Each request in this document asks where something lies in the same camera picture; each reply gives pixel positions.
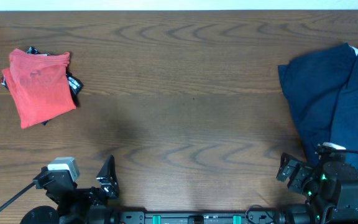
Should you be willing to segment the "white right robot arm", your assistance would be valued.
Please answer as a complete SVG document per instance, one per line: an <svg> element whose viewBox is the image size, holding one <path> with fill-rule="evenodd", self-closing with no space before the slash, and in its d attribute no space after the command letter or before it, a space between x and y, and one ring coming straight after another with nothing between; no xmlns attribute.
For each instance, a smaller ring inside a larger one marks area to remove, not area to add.
<svg viewBox="0 0 358 224"><path fill-rule="evenodd" d="M346 150L321 147L313 166L283 153L276 179L289 191L304 195L304 204L282 207L274 222L358 223L358 171L345 163Z"/></svg>

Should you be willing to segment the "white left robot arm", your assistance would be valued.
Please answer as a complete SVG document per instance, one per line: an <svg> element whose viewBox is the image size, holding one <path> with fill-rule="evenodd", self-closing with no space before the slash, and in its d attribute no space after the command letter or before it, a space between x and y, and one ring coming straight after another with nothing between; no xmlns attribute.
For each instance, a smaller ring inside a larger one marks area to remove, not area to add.
<svg viewBox="0 0 358 224"><path fill-rule="evenodd" d="M21 224L118 224L120 214L109 205L119 198L114 156L110 155L96 176L99 187L79 189L80 172L74 157L58 157L33 178L36 189L57 204L30 210Z"/></svg>

